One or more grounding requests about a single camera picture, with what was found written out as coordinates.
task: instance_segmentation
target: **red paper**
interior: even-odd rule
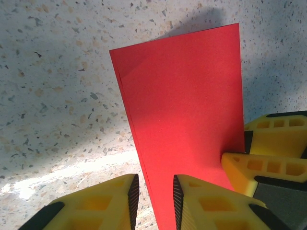
[[[160,230],[175,230],[174,174],[232,189],[224,151],[244,151],[239,25],[110,51]]]

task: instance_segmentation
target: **speckled countertop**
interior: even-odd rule
[[[0,228],[141,173],[109,50],[240,23],[245,120],[306,109],[306,1],[0,0]],[[141,178],[137,229],[157,229]]]

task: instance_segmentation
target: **granite countertop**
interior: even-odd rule
[[[0,228],[127,173],[157,229],[109,50],[240,23],[245,121],[307,108],[306,1],[0,0]]]

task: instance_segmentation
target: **red card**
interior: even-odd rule
[[[239,25],[110,51],[160,230],[175,230],[174,174],[232,189],[224,151],[244,151]]]

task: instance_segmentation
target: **terrazzo surface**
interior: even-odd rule
[[[157,229],[109,50],[240,23],[248,122],[307,108],[306,12],[305,0],[0,0],[0,228],[139,173],[137,229]]]

